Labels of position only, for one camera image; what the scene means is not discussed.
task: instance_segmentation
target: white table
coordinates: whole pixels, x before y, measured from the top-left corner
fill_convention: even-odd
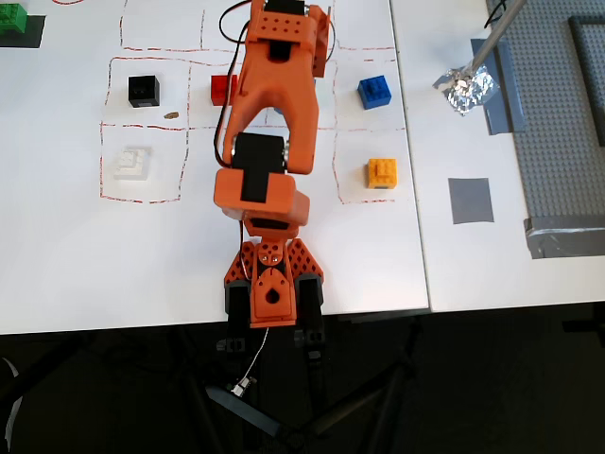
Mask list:
[[[317,85],[315,170],[296,177],[311,199],[301,238],[324,269],[323,313],[427,308],[389,3],[356,3],[320,2],[339,46]],[[0,49],[0,334],[226,320],[238,226],[213,204],[210,76],[233,57],[216,26],[227,4],[25,4],[46,24],[40,49]],[[162,105],[132,109],[128,76],[149,74]],[[381,74],[392,101],[364,112],[357,83]],[[251,130],[285,124],[268,112]],[[126,146],[153,149],[147,182],[112,177]],[[398,159],[395,190],[364,188],[371,157]]]
[[[472,38],[488,35],[485,0],[393,0],[392,8],[431,309],[605,299],[605,257],[531,259],[512,136],[490,136],[482,109],[462,118],[431,88],[472,58]],[[494,223],[454,225],[448,178],[488,178]]]

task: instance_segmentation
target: aluminum foil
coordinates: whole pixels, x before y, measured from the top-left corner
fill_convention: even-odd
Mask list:
[[[480,66],[474,74],[467,73],[465,68],[450,69],[433,86],[439,88],[444,83],[449,86],[443,90],[443,94],[461,115],[485,104],[500,88],[485,65]]]

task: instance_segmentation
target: red lego brick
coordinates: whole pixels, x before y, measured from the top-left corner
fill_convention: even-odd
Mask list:
[[[225,95],[227,95],[227,76],[212,76],[211,80],[211,94],[213,106],[222,106],[225,102]],[[233,98],[235,97],[235,91],[237,90],[237,75],[231,76],[231,97],[229,98],[229,105],[233,106]]]

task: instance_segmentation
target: orange robotic arm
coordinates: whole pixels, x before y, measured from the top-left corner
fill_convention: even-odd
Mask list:
[[[251,255],[244,260],[240,252],[225,277],[226,286],[250,278],[253,327],[294,324],[297,319],[294,279],[304,271],[303,264],[298,271],[299,264],[290,263],[286,242],[306,224],[309,199],[287,173],[313,169],[319,118],[314,78],[323,77],[329,26],[329,11],[326,15],[317,6],[251,1],[246,57],[225,132],[226,167],[216,174],[215,203],[228,216],[243,220],[251,236],[262,237],[256,246],[247,243]],[[288,142],[244,132],[268,107],[284,114]],[[313,268],[322,279],[310,253],[297,260],[307,257],[304,267],[309,265],[309,272]]]

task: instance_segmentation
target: gray square patch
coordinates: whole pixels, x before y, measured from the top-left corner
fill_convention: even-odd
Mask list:
[[[487,178],[448,179],[455,224],[493,222],[490,181]]]

